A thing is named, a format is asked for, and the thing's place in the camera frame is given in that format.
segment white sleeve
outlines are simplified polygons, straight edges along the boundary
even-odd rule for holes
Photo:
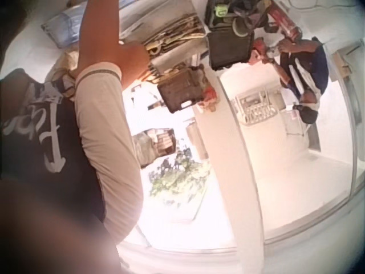
[[[112,63],[85,69],[76,80],[75,110],[83,149],[102,186],[104,225],[118,244],[136,225],[143,203],[140,165],[122,98],[121,71]]]

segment person in dark shirt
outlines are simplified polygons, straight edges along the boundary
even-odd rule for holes
[[[1,2],[1,61],[23,26],[17,3]],[[0,80],[0,175],[77,217],[96,216],[119,244],[143,203],[121,93],[148,69],[149,55],[141,44],[120,45],[118,0],[87,2],[78,49],[77,69],[45,83],[21,68]]]
[[[298,99],[299,104],[294,109],[299,111],[303,122],[313,124],[318,117],[320,98],[329,81],[323,45],[314,37],[297,43],[283,39],[278,47],[281,53],[280,65],[274,59],[265,60],[264,63],[269,62],[274,66],[281,85],[290,89]]]

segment cable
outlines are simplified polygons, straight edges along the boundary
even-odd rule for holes
[[[326,6],[323,6],[323,5],[319,5],[318,4],[319,0],[316,0],[315,4],[311,7],[296,7],[292,4],[291,0],[288,0],[288,2],[289,2],[290,7],[292,7],[293,9],[302,10],[302,11],[314,10],[318,7],[322,8],[322,9],[328,9],[329,10],[329,9],[333,9],[333,8],[336,8],[336,7],[357,7],[357,6],[359,6],[358,4],[356,4],[356,5],[333,5],[333,6],[326,7]]]

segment hair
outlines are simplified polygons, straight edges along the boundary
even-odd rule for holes
[[[17,0],[1,0],[0,3],[0,68],[11,41],[25,25],[27,13],[23,3]]]
[[[310,107],[303,107],[301,110],[299,110],[299,115],[304,123],[314,124],[315,121],[317,121],[318,112],[312,110]]]

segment dark t-shirt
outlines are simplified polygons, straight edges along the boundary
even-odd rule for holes
[[[82,148],[74,103],[62,95],[63,78],[40,84],[27,77],[29,102],[1,125],[1,175],[29,184],[68,212],[103,221],[102,191]]]
[[[312,41],[319,42],[316,37],[312,38]],[[295,64],[296,58],[298,58],[303,68],[311,74],[315,86],[320,89],[321,94],[323,95],[329,82],[329,68],[327,65],[326,53],[323,49],[323,46],[319,46],[314,53],[293,53],[290,56],[288,53],[283,53],[280,55],[280,66],[286,71],[286,73],[290,77],[290,83],[287,86],[282,81],[281,85],[285,88],[289,88],[294,93],[295,97],[297,97],[297,99],[299,100],[301,94],[295,85],[294,78],[291,75],[289,69],[289,65],[293,65],[304,88],[307,87],[307,83],[303,80],[301,73],[299,72],[297,65]]]

